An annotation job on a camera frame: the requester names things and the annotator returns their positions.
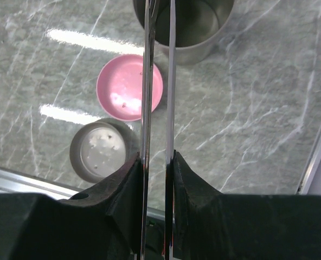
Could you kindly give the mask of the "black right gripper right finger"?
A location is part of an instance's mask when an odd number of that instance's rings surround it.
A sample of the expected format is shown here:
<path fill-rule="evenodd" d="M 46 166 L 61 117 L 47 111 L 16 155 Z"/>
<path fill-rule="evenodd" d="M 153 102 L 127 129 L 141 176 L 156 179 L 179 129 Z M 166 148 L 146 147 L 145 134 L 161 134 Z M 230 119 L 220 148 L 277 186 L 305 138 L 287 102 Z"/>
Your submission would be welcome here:
<path fill-rule="evenodd" d="M 174 155 L 183 259 L 321 259 L 321 196 L 224 194 Z"/>

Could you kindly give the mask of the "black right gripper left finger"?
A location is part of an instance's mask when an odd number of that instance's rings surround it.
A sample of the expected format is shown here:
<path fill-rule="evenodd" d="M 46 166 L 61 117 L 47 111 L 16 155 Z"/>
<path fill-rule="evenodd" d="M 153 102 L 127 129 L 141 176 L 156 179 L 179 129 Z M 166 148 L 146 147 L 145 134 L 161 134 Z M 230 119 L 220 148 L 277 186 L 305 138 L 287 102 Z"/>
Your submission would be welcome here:
<path fill-rule="evenodd" d="M 128 259 L 140 251 L 142 201 L 139 154 L 69 199 L 0 193 L 0 259 Z"/>

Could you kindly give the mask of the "metal tongs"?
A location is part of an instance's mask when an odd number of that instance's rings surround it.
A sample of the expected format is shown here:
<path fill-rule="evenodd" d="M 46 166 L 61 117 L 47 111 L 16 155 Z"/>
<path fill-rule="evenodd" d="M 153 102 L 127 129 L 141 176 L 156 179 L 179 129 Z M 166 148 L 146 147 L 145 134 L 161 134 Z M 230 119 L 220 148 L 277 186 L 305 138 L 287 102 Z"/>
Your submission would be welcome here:
<path fill-rule="evenodd" d="M 141 145 L 140 158 L 142 164 L 142 225 L 140 250 L 136 259 L 146 256 L 147 204 L 152 193 L 149 186 L 153 181 L 153 152 L 157 149 L 163 153 L 165 160 L 161 173 L 164 174 L 164 191 L 161 199 L 164 202 L 165 224 L 163 233 L 164 259 L 174 257 L 174 120 L 175 120 L 175 90 L 176 90 L 176 7 L 177 1 L 144 1 L 144 53 L 142 71 L 142 115 L 141 115 Z M 154 117 L 152 113 L 154 69 L 157 64 L 155 52 L 159 48 L 158 34 L 168 34 L 168 94 L 167 107 L 162 116 Z"/>

